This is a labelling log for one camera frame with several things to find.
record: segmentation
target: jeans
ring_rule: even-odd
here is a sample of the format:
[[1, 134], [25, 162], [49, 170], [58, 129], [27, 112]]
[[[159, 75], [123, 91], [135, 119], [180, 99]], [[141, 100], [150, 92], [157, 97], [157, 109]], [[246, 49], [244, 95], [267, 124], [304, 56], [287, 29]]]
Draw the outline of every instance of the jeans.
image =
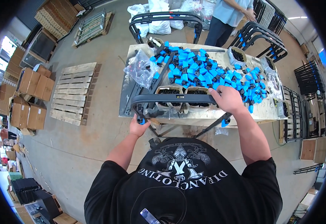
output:
[[205, 45], [222, 47], [229, 39], [235, 27], [223, 23], [214, 16], [211, 17], [210, 28]]

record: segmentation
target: worker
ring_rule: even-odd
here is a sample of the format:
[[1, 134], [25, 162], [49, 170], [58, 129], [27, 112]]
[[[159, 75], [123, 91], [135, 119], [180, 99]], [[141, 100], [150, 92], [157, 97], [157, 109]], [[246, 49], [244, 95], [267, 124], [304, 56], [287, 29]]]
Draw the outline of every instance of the worker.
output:
[[129, 134], [109, 153], [88, 192], [87, 224], [276, 223], [282, 198], [264, 133], [238, 91], [219, 86], [209, 92], [237, 122], [247, 165], [242, 175], [217, 150], [194, 138], [159, 143], [128, 174], [134, 145], [150, 125], [138, 124], [135, 115]]
[[249, 21], [256, 22], [253, 2], [254, 0], [217, 0], [205, 45], [222, 47], [244, 16]]
[[0, 131], [1, 140], [4, 139], [16, 139], [16, 134], [13, 132], [9, 132], [7, 128], [2, 128]]

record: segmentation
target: warehouse floor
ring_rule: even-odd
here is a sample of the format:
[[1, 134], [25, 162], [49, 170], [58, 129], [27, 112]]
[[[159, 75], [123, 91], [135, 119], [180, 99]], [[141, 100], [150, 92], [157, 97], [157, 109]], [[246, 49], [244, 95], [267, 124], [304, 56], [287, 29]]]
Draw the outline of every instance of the warehouse floor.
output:
[[[104, 5], [107, 11], [116, 13], [109, 34], [73, 49], [71, 45], [76, 27], [71, 35], [59, 42], [50, 61], [53, 77], [59, 77], [60, 71], [65, 67], [89, 62], [97, 62], [100, 65], [87, 125], [75, 126], [51, 118], [50, 103], [47, 102], [48, 112], [44, 130], [38, 130], [37, 135], [33, 137], [24, 136], [21, 140], [27, 149], [26, 157], [20, 156], [26, 177], [34, 177], [46, 190], [56, 194], [63, 211], [83, 223], [85, 223], [83, 204], [93, 179], [109, 151], [129, 132], [130, 119], [118, 117], [118, 106], [122, 69], [125, 67], [128, 47], [136, 44], [128, 30], [130, 14], [127, 7], [139, 3], [140, 1], [136, 3], [115, 1]], [[192, 29], [185, 27], [160, 38], [164, 41], [186, 43], [192, 41], [192, 32]], [[207, 33], [202, 32], [199, 43], [205, 42]], [[277, 63], [277, 68], [283, 84], [299, 92], [293, 70], [302, 65], [303, 54], [297, 42], [288, 33], [283, 31], [280, 36], [288, 50], [288, 56]], [[231, 41], [229, 39], [224, 47], [226, 48]], [[247, 53], [254, 55], [254, 51], [266, 48], [264, 44], [256, 43]], [[268, 139], [277, 165], [277, 179], [284, 203], [277, 223], [285, 223], [316, 178], [314, 172], [296, 176], [292, 173], [298, 168], [314, 163], [297, 159], [300, 142], [278, 146], [276, 142], [279, 135], [278, 122], [261, 124], [260, 127]], [[183, 133], [187, 136], [197, 129], [192, 126], [179, 126], [170, 134], [182, 136]], [[152, 137], [152, 132], [148, 130], [138, 140], [128, 172], [137, 168], [149, 149], [148, 140]], [[237, 129], [229, 129], [228, 136], [215, 136], [212, 131], [205, 134], [203, 140], [217, 148], [237, 171], [242, 173], [246, 165], [242, 159]]]

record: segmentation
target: clear plastic bag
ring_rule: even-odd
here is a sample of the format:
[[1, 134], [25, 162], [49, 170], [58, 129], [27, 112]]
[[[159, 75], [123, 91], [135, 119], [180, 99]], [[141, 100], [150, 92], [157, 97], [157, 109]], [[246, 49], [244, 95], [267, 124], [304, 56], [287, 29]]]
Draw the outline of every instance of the clear plastic bag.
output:
[[228, 128], [222, 128], [222, 127], [215, 127], [215, 135], [218, 134], [224, 134], [226, 136], [229, 135]]
[[127, 75], [131, 76], [134, 81], [144, 88], [151, 86], [153, 76], [158, 70], [158, 65], [149, 60], [142, 50], [139, 50], [132, 63], [123, 69]]

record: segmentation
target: metal frame stack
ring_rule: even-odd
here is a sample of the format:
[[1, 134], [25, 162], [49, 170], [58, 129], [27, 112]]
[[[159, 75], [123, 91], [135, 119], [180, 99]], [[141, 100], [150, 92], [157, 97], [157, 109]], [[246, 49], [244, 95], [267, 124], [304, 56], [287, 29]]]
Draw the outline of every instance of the metal frame stack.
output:
[[294, 72], [301, 95], [316, 93], [318, 90], [321, 93], [325, 92], [325, 84], [314, 60], [295, 69]]
[[287, 50], [280, 37], [257, 22], [248, 22], [240, 31], [238, 31], [238, 34], [230, 44], [230, 47], [235, 46], [246, 51], [246, 49], [253, 45], [259, 38], [264, 38], [270, 43], [270, 46], [256, 57], [261, 58], [262, 56], [266, 56], [273, 59], [273, 62], [277, 62], [287, 55]]
[[285, 14], [278, 8], [276, 5], [274, 5], [271, 1], [266, 0], [272, 7], [275, 9], [275, 15], [273, 16], [268, 29], [272, 30], [274, 33], [279, 35], [281, 33], [282, 28], [284, 28], [287, 18]]
[[273, 16], [275, 15], [275, 8], [265, 0], [255, 0], [254, 11], [257, 15], [256, 21], [263, 27], [268, 28]]

